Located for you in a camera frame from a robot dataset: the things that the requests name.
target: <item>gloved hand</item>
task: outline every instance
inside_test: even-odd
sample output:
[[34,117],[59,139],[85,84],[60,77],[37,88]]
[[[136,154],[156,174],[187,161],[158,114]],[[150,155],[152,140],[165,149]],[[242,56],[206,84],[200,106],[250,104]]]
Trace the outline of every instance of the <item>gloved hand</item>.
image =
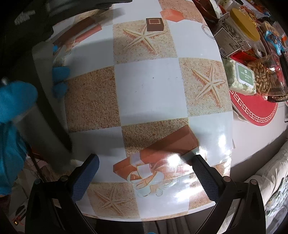
[[[68,67],[52,69],[55,98],[62,98],[67,85]],[[27,154],[25,142],[11,120],[29,110],[37,100],[36,88],[22,81],[9,83],[0,88],[0,195],[11,193],[14,180],[23,169]]]

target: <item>packaged food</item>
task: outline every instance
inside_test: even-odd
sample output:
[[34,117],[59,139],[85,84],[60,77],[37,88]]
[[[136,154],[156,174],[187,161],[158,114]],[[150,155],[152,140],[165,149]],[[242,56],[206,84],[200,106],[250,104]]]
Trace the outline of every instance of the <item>packaged food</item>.
[[280,24],[277,21],[275,21],[272,24],[272,26],[277,30],[277,32],[279,32],[282,45],[287,50],[288,49],[288,37],[287,37],[286,33],[284,32],[284,30],[282,29],[282,27],[280,26]]
[[255,13],[251,10],[250,7],[243,5],[243,6],[240,7],[240,10],[241,10],[241,12],[243,12],[242,10],[246,11],[248,15],[246,13],[244,13],[244,12],[243,13],[245,15],[247,15],[251,20],[253,20],[253,21],[257,20]]
[[265,40],[267,41],[267,44],[270,46],[270,48],[276,52],[279,56],[281,55],[281,51],[285,51],[284,47],[282,46],[282,42],[280,40],[280,37],[276,34],[272,33],[271,31],[266,31]]
[[271,54],[247,63],[247,67],[255,73],[257,95],[277,96],[287,94],[280,61],[277,55]]
[[254,72],[245,65],[231,59],[223,59],[223,65],[230,90],[244,94],[256,93]]
[[263,31],[261,30],[261,28],[258,28],[258,29],[259,29],[259,34],[260,34],[260,40],[261,40],[261,42],[264,45],[265,50],[266,50],[265,56],[267,56],[267,55],[271,54],[272,52],[271,52],[270,47],[267,44],[267,41],[265,40],[265,38],[263,36],[263,34],[264,34]]
[[288,100],[288,94],[279,96],[269,96],[267,99],[269,102],[283,102]]
[[244,3],[241,0],[219,0],[218,5],[222,6],[226,11],[232,8],[239,9]]
[[248,51],[258,47],[261,42],[256,26],[235,8],[220,18],[213,35],[224,58],[238,50]]

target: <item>table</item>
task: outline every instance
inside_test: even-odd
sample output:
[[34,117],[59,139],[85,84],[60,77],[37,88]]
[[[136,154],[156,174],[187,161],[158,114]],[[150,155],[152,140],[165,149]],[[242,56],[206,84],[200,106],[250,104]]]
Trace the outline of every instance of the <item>table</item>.
[[261,96],[245,96],[230,90],[233,107],[250,123],[265,126],[271,122],[276,113],[278,103],[268,102]]
[[[188,165],[177,174],[183,166],[178,155],[150,164],[151,173],[161,171],[169,181],[141,177],[145,191],[131,175],[113,171],[116,163],[127,157],[135,163],[131,156],[188,125],[199,141],[194,151],[229,175],[231,100],[217,44],[201,14],[192,1],[133,0],[100,16],[93,11],[65,20],[54,27],[53,40],[92,14],[97,23],[68,41],[56,61],[71,69],[65,119],[73,163],[80,165],[90,153],[100,159],[78,207],[100,219],[148,221],[212,206]],[[137,165],[132,171],[139,172]]]

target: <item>red plate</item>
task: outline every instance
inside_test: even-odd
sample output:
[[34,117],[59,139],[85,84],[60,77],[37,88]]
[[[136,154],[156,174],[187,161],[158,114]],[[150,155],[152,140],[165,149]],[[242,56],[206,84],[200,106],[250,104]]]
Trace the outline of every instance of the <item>red plate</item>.
[[265,101],[261,96],[245,96],[229,91],[233,107],[252,124],[264,126],[273,119],[278,103]]

